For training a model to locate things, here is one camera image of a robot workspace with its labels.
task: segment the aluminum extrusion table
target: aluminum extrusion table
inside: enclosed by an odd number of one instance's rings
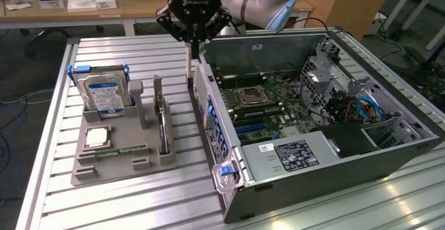
[[[445,128],[445,115],[349,35],[340,35],[390,83]],[[341,55],[354,75],[361,68]],[[69,183],[83,99],[67,64],[121,64],[153,97],[153,75],[164,77],[178,168],[73,187]],[[318,197],[248,221],[222,223],[222,212],[198,137],[185,85],[185,47],[169,35],[81,39],[69,44],[27,188],[17,230],[24,229],[406,229],[445,226],[445,147],[412,160],[385,179]]]

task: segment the circuit board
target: circuit board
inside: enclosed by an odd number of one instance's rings
[[[256,99],[252,101],[262,100],[265,103],[280,103],[281,105],[278,114],[269,116],[258,115],[253,119],[241,121],[236,119],[232,120],[236,129],[242,129],[242,126],[249,125],[249,123],[265,125],[265,128],[261,130],[237,134],[241,144],[252,144],[264,140],[284,138],[289,135],[289,133],[286,133],[289,131],[292,131],[293,134],[305,134],[317,126],[296,93],[294,78],[281,72],[265,74],[264,77],[262,85],[221,89],[222,99],[228,109],[237,107],[245,109],[245,107],[249,107],[254,111],[256,106],[245,104],[242,95],[240,95],[253,88],[256,88],[253,91],[256,94],[253,97]]]

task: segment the blue cable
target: blue cable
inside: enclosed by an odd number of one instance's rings
[[[382,110],[380,109],[380,106],[377,105],[377,103],[374,102],[374,100],[366,96],[362,96],[362,97],[358,97],[357,99],[358,101],[362,100],[362,101],[368,101],[374,107],[376,107],[376,110],[378,111],[378,115],[380,115],[380,121],[384,121],[384,113],[382,113]],[[360,115],[364,117],[364,118],[368,118],[368,116],[364,114],[362,111],[360,111]]]
[[[25,121],[28,119],[28,112],[27,112],[27,110],[8,108],[8,107],[4,107],[1,105],[0,105],[0,108],[4,109],[4,110],[8,110],[8,111],[23,113],[23,119],[21,119],[20,123],[15,127],[12,127],[8,131],[0,133],[0,136],[4,139],[4,136],[12,134],[25,123]],[[3,205],[3,203],[8,200],[8,198],[11,198],[19,192],[19,190],[21,188],[21,185],[23,185],[23,177],[21,177],[23,171],[21,171],[21,166],[20,166],[20,163],[19,163],[19,158],[17,158],[17,155],[15,153],[15,150],[9,147],[9,145],[7,145],[7,142],[5,142],[5,144],[0,143],[0,148],[4,151],[9,152],[12,161],[15,162],[15,165],[16,165],[17,170],[19,170],[19,184],[17,184],[16,188],[12,190],[11,194],[7,195],[3,198],[3,200],[0,200],[0,205]]]
[[[20,166],[19,159],[17,159],[17,156],[15,154],[15,151],[8,146],[5,146],[4,144],[0,144],[0,148],[3,148],[4,150],[5,150],[5,148],[8,149],[5,151],[9,151],[12,160],[15,161],[15,164],[17,166],[19,173],[20,173],[19,174],[19,184],[17,184],[16,188],[13,189],[11,194],[7,197],[4,197],[3,200],[0,201],[0,205],[3,205],[3,203],[7,201],[7,199],[11,198],[19,192],[19,190],[21,188],[21,182],[23,182],[21,181],[21,179],[23,179],[21,174],[23,174],[23,172],[21,172],[21,166]]]
[[[4,131],[1,133],[3,135],[11,135],[25,123],[25,121],[28,119],[28,111],[27,110],[23,111],[21,109],[8,108],[8,107],[4,107],[1,105],[0,105],[0,108],[4,109],[4,110],[8,110],[8,111],[15,111],[15,112],[23,113],[23,119],[21,119],[20,123],[13,128],[11,128],[8,131]]]

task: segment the red cable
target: red cable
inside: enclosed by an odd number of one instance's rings
[[[345,122],[348,120],[348,114],[349,114],[349,108],[350,108],[350,104],[353,103],[354,101],[349,101],[349,104],[348,104],[348,110],[346,110],[346,115],[345,115]]]

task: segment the barcode sticker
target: barcode sticker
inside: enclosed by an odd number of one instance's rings
[[[258,147],[260,147],[261,152],[272,151],[274,149],[272,143],[260,145]]]

